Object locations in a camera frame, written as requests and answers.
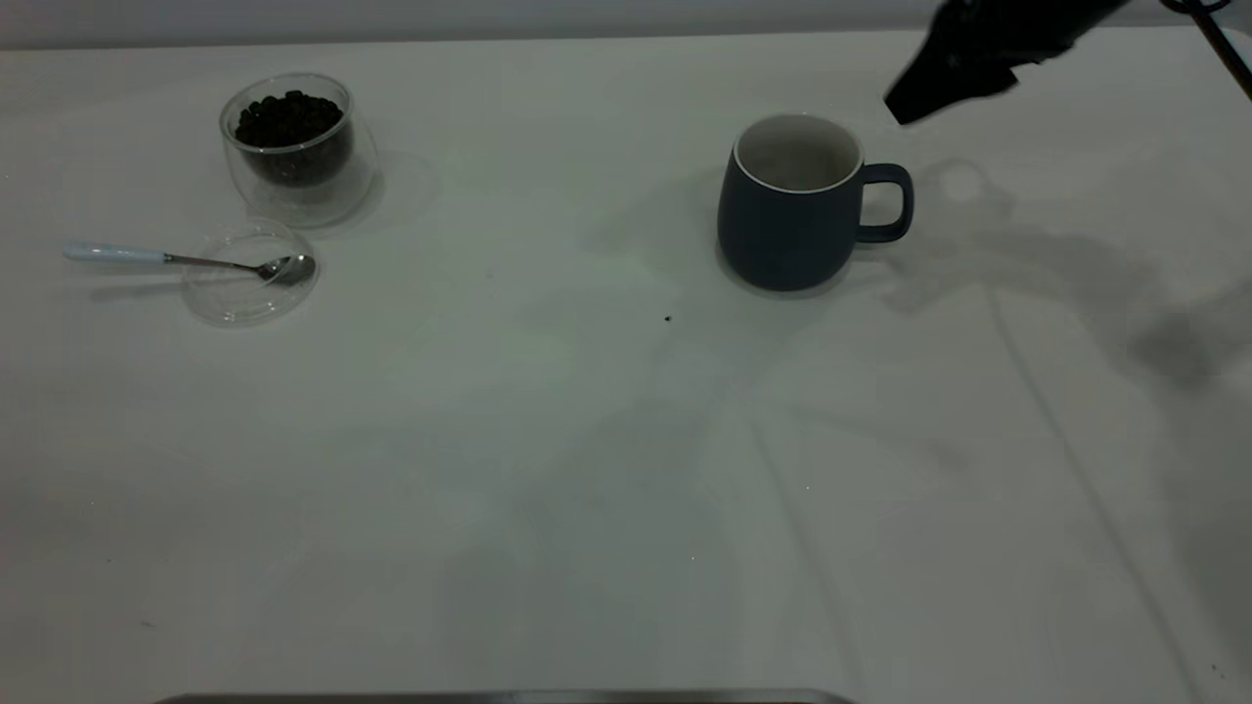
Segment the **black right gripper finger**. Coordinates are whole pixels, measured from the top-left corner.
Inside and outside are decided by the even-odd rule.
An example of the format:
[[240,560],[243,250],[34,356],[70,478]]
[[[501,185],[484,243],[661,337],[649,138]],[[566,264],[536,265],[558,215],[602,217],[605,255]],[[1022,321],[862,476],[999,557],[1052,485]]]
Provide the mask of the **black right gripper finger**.
[[1002,10],[992,1],[944,1],[916,56],[884,96],[903,127],[958,103],[1002,95],[1018,85],[997,45]]

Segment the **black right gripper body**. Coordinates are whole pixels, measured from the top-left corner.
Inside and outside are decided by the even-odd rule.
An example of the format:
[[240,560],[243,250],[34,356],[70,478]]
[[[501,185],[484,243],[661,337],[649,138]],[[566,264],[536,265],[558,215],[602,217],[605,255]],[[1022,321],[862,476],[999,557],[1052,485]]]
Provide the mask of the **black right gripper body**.
[[965,1],[964,58],[1002,66],[1058,58],[1126,1]]

